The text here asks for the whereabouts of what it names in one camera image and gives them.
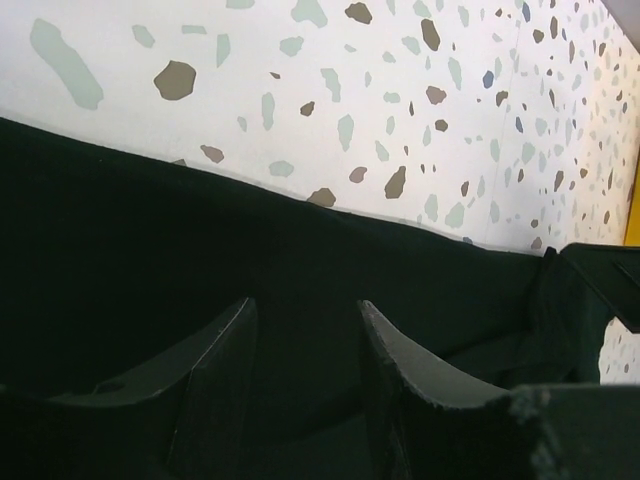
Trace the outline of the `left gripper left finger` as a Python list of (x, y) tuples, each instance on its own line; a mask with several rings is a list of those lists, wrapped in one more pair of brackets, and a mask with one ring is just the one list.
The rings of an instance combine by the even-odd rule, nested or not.
[(235, 468), (256, 349), (258, 315), (251, 299), (205, 328), (87, 394), (54, 405), (92, 415), (81, 422), (113, 466)]

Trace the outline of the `black t shirt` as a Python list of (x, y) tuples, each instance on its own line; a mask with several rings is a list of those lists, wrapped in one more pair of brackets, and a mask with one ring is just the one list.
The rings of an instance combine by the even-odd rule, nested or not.
[(595, 383), (612, 309), (553, 249), (492, 251), (1, 123), (1, 381), (82, 393), (252, 298), (239, 475), (369, 479), (358, 302), (493, 385)]

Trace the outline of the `yellow plastic bin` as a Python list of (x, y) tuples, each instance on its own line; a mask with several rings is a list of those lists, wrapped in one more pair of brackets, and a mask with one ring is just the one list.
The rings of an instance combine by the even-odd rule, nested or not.
[(637, 165), (624, 245), (634, 247), (640, 246), (640, 165)]

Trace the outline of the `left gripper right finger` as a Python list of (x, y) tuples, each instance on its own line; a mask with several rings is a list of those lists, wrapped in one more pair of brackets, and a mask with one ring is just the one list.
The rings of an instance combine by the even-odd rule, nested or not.
[(376, 479), (467, 479), (489, 457), (493, 402), (506, 390), (442, 360), (372, 302), (359, 304), (360, 378)]

